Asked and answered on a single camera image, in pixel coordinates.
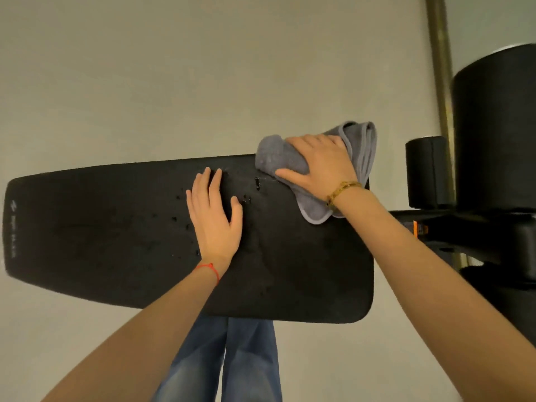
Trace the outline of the brass floor strip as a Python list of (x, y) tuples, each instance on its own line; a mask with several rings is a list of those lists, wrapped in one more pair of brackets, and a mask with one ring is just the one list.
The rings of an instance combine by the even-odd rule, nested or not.
[(436, 90), (439, 127), (447, 142), (447, 173), (449, 194), (456, 201), (456, 169), (454, 121), (452, 107), (452, 59), (445, 0), (425, 0), (432, 66)]

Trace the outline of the black padded bench seat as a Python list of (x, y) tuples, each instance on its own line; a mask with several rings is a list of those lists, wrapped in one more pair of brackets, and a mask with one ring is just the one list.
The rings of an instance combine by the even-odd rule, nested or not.
[(374, 261), (344, 219), (305, 221), (292, 191), (255, 155), (110, 164), (11, 180), (3, 209), (7, 274), (99, 303), (143, 309), (200, 261), (185, 191), (222, 169), (243, 206), (240, 248), (204, 314), (354, 323), (369, 312)]

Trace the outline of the person's left forearm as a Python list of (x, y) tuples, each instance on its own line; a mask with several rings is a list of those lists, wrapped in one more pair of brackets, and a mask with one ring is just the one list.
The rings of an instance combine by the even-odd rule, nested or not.
[(77, 364), (42, 402), (149, 402), (222, 276), (201, 260)]

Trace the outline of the large black foam roller pad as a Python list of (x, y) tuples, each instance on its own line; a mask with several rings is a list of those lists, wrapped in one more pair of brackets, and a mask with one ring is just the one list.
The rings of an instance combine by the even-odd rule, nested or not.
[(536, 213), (536, 44), (460, 70), (452, 110), (457, 208)]

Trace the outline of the black metal bench frame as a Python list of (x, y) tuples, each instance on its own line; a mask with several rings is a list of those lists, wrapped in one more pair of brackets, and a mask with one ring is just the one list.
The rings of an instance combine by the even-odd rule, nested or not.
[(419, 239), (434, 250), (464, 253), (505, 268), (523, 281), (536, 282), (536, 214), (496, 213), (484, 216), (453, 209), (392, 210), (411, 233), (414, 220), (429, 232)]

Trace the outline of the person's right hand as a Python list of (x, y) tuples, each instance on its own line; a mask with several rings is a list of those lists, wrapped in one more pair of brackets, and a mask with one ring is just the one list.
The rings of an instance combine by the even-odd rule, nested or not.
[(353, 204), (355, 194), (359, 193), (362, 185), (340, 137), (304, 135), (290, 137), (287, 142), (308, 165), (311, 186), (305, 190), (341, 212)]

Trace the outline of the blue jeans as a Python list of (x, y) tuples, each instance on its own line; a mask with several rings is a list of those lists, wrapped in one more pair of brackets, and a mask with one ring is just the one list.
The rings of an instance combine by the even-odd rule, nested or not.
[(283, 402), (272, 320), (200, 315), (151, 402)]

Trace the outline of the small black foam roller pad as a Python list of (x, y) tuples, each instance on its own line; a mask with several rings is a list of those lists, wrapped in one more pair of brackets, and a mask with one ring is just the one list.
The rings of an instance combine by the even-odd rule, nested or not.
[(442, 136), (410, 140), (405, 145), (408, 203), (412, 209), (452, 207), (447, 141)]

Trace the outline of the person's left hand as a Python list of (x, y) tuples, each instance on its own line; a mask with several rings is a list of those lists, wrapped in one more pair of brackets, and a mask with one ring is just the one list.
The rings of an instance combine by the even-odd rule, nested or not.
[(212, 264), (223, 275), (228, 270), (236, 254), (242, 235), (231, 235), (229, 219), (225, 212), (220, 193), (222, 170), (217, 169), (210, 176), (210, 207), (199, 206), (199, 177), (197, 174), (191, 188), (196, 211), (195, 230), (202, 264)]

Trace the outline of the person's right forearm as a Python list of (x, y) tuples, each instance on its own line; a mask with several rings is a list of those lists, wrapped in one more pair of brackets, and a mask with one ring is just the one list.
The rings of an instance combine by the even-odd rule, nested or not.
[(536, 348), (368, 190), (343, 212), (465, 402), (536, 402)]

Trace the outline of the grey microfibre cloth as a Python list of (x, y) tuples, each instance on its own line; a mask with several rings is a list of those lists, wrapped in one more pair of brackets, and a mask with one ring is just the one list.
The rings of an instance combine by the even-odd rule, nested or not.
[[(345, 121), (326, 131), (324, 135), (337, 135), (344, 141), (346, 150), (358, 177), (365, 185), (372, 171), (376, 155), (377, 130), (373, 122), (357, 123)], [(300, 174), (308, 174), (306, 160), (280, 135), (269, 135), (258, 145), (255, 167), (287, 185), (295, 195), (303, 218), (315, 225), (325, 223), (330, 217), (343, 219), (345, 216), (326, 202), (319, 200), (305, 189), (276, 176), (277, 169), (291, 169)]]

